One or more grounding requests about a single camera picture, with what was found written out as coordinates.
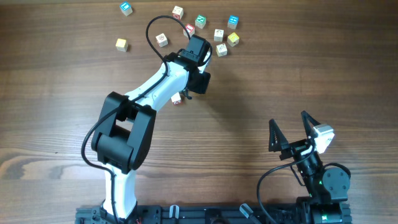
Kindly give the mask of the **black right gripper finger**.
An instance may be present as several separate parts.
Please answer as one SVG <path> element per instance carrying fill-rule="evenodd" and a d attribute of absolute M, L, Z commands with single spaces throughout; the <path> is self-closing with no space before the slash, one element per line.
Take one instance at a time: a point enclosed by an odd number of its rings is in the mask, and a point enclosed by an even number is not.
<path fill-rule="evenodd" d="M 320 123 L 310 116 L 306 111 L 302 111 L 301 116 L 306 136 L 316 138 L 318 134 L 313 129 L 315 126 L 320 125 Z"/>
<path fill-rule="evenodd" d="M 289 148 L 289 142 L 286 140 L 282 131 L 278 127 L 276 121 L 271 119 L 269 121 L 269 151 L 278 152 Z"/>

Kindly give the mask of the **red I block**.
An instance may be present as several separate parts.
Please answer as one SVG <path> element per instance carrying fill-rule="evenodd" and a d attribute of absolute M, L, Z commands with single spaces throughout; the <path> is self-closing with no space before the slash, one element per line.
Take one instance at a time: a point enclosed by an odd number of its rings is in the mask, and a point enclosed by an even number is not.
<path fill-rule="evenodd" d="M 186 24 L 185 28 L 183 29 L 184 36 L 191 38 L 194 33 L 195 33 L 195 27 L 191 24 Z"/>

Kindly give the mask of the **yellow W block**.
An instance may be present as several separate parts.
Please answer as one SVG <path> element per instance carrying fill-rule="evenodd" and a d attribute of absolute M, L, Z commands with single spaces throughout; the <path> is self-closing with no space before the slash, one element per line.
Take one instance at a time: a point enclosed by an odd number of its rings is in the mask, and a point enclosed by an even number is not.
<path fill-rule="evenodd" d="M 217 56 L 222 57 L 228 54 L 228 49 L 226 44 L 219 44 L 216 46 Z"/>

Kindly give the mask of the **red shell block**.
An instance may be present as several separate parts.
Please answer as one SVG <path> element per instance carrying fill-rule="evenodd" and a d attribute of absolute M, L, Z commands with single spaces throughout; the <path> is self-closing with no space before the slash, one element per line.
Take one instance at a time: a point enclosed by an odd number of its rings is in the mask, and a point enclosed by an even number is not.
<path fill-rule="evenodd" d="M 168 39 L 164 33 L 157 35 L 155 38 L 159 47 L 165 47 L 168 44 Z"/>

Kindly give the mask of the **red A block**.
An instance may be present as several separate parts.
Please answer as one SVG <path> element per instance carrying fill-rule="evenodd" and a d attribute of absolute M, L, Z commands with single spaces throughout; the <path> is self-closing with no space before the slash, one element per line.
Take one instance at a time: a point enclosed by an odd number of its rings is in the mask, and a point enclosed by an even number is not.
<path fill-rule="evenodd" d="M 172 100 L 173 105 L 179 105 L 179 104 L 182 103 L 182 98 L 181 98 L 181 95 L 180 95 L 179 92 L 177 92 L 176 94 L 174 94 L 174 95 L 171 97 L 171 100 Z"/>

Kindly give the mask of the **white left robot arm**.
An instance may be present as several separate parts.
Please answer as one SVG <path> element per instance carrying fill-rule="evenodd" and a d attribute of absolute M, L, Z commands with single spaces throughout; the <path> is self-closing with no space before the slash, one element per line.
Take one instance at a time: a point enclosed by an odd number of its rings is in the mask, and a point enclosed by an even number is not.
<path fill-rule="evenodd" d="M 193 35 L 186 48 L 166 55 L 157 73 L 139 88 L 105 98 L 91 140 L 107 178 L 106 199 L 99 209 L 102 220 L 136 221 L 136 171 L 149 152 L 157 112 L 176 94 L 206 92 L 211 75 L 205 68 L 211 51 L 207 40 Z"/>

